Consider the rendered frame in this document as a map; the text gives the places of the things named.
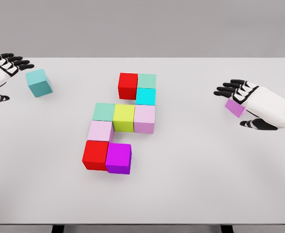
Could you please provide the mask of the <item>magenta cube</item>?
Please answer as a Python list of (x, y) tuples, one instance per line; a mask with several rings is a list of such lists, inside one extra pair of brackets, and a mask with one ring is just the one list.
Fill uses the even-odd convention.
[(105, 163), (108, 173), (130, 174), (131, 156), (130, 144), (109, 143)]

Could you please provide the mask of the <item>yellow-green cube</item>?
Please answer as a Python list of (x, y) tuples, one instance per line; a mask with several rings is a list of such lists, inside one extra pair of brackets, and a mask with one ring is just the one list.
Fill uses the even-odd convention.
[(135, 105), (116, 104), (113, 114), (113, 127), (117, 132), (134, 132)]

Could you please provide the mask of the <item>cyan cube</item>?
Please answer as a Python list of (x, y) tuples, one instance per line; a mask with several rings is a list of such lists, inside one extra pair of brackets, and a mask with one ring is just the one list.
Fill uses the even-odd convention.
[(135, 104), (136, 105), (155, 105), (156, 104), (156, 89), (138, 88)]

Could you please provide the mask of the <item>red cube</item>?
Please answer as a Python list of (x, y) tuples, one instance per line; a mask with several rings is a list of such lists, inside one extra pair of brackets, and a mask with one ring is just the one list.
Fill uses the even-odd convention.
[(119, 99), (135, 100), (137, 95), (138, 74), (120, 73), (118, 82)]
[(82, 163), (87, 170), (107, 171), (106, 158), (108, 145), (108, 141), (86, 141)]

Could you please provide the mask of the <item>teal cube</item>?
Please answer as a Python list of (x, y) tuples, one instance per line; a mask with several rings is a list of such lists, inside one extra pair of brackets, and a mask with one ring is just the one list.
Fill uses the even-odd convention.
[(51, 82), (43, 68), (27, 72), (26, 81), (29, 89), (36, 98), (53, 92)]

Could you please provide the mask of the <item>violet cube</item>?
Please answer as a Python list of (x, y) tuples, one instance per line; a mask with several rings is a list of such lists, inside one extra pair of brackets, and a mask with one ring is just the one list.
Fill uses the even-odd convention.
[(246, 113), (246, 108), (243, 107), (242, 105), (238, 104), (236, 101), (233, 99), (228, 99), (225, 108), (230, 111), (234, 116), (237, 118), (240, 118)]

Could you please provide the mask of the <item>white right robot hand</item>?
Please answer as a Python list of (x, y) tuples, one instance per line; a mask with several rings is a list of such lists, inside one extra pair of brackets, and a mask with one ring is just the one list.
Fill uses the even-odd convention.
[(285, 129), (285, 99), (266, 87), (232, 79), (217, 87), (213, 94), (233, 99), (256, 116), (255, 119), (241, 121), (240, 126), (263, 131)]

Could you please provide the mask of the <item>pale pink cube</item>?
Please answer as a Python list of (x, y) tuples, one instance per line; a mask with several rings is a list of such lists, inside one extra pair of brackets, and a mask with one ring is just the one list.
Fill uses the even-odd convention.
[(154, 105), (135, 105), (135, 133), (154, 133), (155, 109)]
[(112, 142), (113, 137), (114, 128), (111, 121), (91, 121), (87, 140)]

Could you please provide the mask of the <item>mint green cube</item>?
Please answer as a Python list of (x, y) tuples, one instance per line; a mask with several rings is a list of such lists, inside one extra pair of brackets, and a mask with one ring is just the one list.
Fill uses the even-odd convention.
[(96, 103), (92, 120), (113, 121), (114, 109), (115, 109), (115, 104)]
[(156, 89), (156, 74), (138, 74), (138, 88)]

